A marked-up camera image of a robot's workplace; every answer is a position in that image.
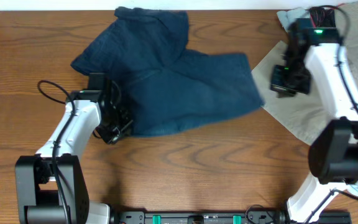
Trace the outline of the dark blue denim shorts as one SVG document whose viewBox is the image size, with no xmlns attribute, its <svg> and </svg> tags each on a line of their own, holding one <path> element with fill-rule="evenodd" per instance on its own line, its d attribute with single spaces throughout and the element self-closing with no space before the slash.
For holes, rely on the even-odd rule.
<svg viewBox="0 0 358 224">
<path fill-rule="evenodd" d="M 132 115 L 134 136 L 176 134 L 259 109 L 264 100 L 245 54 L 187 48 L 184 11 L 126 7 L 71 67 L 114 80 Z"/>
</svg>

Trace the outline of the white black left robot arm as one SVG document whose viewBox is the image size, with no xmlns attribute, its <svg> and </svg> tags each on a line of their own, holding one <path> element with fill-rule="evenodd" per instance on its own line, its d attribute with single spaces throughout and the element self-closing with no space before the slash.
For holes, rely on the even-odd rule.
<svg viewBox="0 0 358 224">
<path fill-rule="evenodd" d="M 115 144 L 132 132 L 121 89 L 103 73 L 90 73 L 88 86 L 66 93 L 65 112 L 49 140 L 15 164 L 21 223 L 119 223 L 106 203 L 89 198 L 80 158 L 91 136 Z"/>
</svg>

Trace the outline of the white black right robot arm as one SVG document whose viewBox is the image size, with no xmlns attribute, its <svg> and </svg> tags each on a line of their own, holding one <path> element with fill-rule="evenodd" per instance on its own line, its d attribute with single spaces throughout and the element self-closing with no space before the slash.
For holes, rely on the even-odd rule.
<svg viewBox="0 0 358 224">
<path fill-rule="evenodd" d="M 270 89 L 280 95 L 308 94 L 316 83 L 328 123 L 308 153 L 309 174 L 276 212 L 274 223 L 339 223 L 323 210 L 358 181 L 358 89 L 346 60 L 345 35 L 334 27 L 314 27 L 296 19 L 288 30 L 284 65 L 273 69 Z"/>
</svg>

